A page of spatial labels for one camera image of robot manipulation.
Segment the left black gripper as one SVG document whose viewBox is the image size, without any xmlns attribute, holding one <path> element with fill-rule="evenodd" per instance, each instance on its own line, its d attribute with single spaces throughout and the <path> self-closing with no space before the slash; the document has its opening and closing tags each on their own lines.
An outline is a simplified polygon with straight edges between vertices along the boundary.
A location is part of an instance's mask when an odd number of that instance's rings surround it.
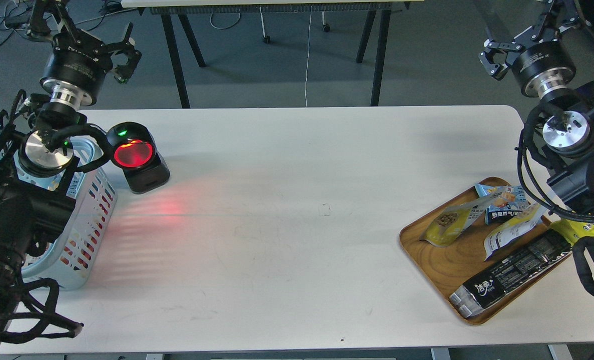
<svg viewBox="0 0 594 360">
<path fill-rule="evenodd" d="M 52 92 L 58 83 L 66 82 L 84 92 L 84 106 L 96 104 L 110 70 L 119 84 L 125 84 L 134 74 L 142 53 L 135 49 L 131 37 L 133 29 L 134 23 L 128 23 L 123 38 L 110 44 L 102 44 L 100 39 L 88 33 L 83 34 L 80 43 L 66 33 L 55 35 L 53 52 L 41 78 L 41 86 L 45 91 Z M 112 68 L 111 56 L 116 55 L 125 56 L 127 61 Z"/>
</svg>

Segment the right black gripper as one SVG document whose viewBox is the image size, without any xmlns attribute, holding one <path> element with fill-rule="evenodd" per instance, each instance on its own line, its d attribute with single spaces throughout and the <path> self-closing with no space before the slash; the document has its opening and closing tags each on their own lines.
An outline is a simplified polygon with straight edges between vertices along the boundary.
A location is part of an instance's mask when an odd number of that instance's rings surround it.
<svg viewBox="0 0 594 360">
<path fill-rule="evenodd" d="M 528 98 L 544 98 L 553 91 L 566 89 L 576 73 L 567 50 L 560 42 L 559 28 L 548 28 L 539 35 L 529 27 L 509 41 L 496 41 L 490 27 L 479 60 L 487 75 L 502 80 L 509 68 L 519 85 L 519 91 Z M 518 51 L 517 55 L 508 55 Z"/>
</svg>

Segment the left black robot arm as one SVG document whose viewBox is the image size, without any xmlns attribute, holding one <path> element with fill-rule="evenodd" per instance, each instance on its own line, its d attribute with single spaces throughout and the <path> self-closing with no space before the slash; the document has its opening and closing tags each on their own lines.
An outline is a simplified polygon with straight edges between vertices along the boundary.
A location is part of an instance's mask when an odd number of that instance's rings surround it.
<svg viewBox="0 0 594 360">
<path fill-rule="evenodd" d="M 63 22 L 41 80 L 45 94 L 18 91 L 0 112 L 0 344 L 36 338 L 74 338 L 83 324 L 56 312 L 59 285 L 51 278 L 25 282 L 27 255 L 39 256 L 58 239 L 76 208 L 68 187 L 76 173 L 112 162 L 145 166 L 152 141 L 105 132 L 79 110 L 93 105 L 107 73 L 126 82 L 141 59 L 128 24 L 121 41 L 106 44 Z"/>
</svg>

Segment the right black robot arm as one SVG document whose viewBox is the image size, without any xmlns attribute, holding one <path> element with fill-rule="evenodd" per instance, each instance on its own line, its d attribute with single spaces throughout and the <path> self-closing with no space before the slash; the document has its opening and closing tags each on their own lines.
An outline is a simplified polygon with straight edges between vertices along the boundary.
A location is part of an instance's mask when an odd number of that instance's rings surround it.
<svg viewBox="0 0 594 360">
<path fill-rule="evenodd" d="M 594 81 L 569 88 L 576 68 L 558 34 L 534 30 L 509 42 L 489 38 L 479 60 L 496 80 L 512 72 L 522 95 L 539 100 L 519 135 L 519 182 L 527 174 L 534 199 L 549 212 L 594 224 Z M 594 236 L 582 236 L 572 253 L 580 282 L 594 296 L 586 259 L 586 253 L 594 257 Z"/>
</svg>

